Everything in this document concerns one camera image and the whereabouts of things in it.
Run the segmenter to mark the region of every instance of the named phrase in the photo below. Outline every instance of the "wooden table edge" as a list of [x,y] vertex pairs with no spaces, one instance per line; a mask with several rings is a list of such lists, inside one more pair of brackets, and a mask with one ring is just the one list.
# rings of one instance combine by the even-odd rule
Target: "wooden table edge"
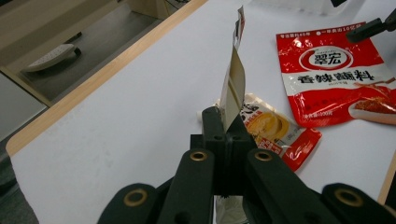
[[42,134],[53,123],[63,117],[87,96],[103,85],[111,77],[116,75],[124,66],[135,59],[139,54],[161,39],[169,31],[190,16],[196,9],[202,6],[206,0],[191,0],[169,18],[136,41],[131,47],[117,56],[110,63],[101,68],[92,77],[67,94],[56,105],[49,108],[41,116],[34,119],[26,127],[13,135],[6,145],[10,157],[17,154],[36,137]]

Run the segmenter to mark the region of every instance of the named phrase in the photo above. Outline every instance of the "snack package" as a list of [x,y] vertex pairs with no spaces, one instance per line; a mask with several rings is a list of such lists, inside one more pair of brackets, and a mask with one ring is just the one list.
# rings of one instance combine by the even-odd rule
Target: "snack package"
[[396,81],[370,39],[350,43],[363,23],[276,35],[293,115],[304,127],[352,119],[396,124]]
[[257,147],[274,151],[292,171],[303,164],[321,137],[319,131],[300,127],[252,93],[245,95],[240,115]]

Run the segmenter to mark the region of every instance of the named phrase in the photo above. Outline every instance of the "brass screw insert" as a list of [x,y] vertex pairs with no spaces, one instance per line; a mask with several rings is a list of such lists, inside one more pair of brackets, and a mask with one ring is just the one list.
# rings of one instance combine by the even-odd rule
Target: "brass screw insert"
[[207,154],[203,151],[195,151],[190,154],[190,158],[193,161],[204,161],[207,159]]
[[134,189],[125,195],[124,203],[129,207],[136,207],[144,203],[147,198],[148,193],[145,190]]
[[350,189],[337,189],[335,197],[342,203],[353,207],[360,207],[363,205],[363,199],[359,194]]

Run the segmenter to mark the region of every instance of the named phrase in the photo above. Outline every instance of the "red spice packet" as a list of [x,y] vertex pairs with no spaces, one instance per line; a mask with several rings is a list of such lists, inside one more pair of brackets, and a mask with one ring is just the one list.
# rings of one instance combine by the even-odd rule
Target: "red spice packet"
[[274,151],[292,171],[303,164],[321,137],[319,131],[297,125],[251,93],[245,95],[240,115],[257,147]]
[[396,124],[396,81],[373,42],[347,41],[363,23],[276,35],[293,115],[304,127],[352,119]]

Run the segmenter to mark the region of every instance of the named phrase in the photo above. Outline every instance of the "red snack bag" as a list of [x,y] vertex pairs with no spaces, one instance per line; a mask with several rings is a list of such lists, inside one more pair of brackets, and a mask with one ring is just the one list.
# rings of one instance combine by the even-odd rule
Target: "red snack bag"
[[321,137],[319,131],[300,127],[252,93],[245,95],[240,115],[257,147],[274,151],[292,171],[303,164]]
[[352,119],[396,124],[396,81],[370,39],[350,43],[363,23],[276,35],[293,115],[304,127]]

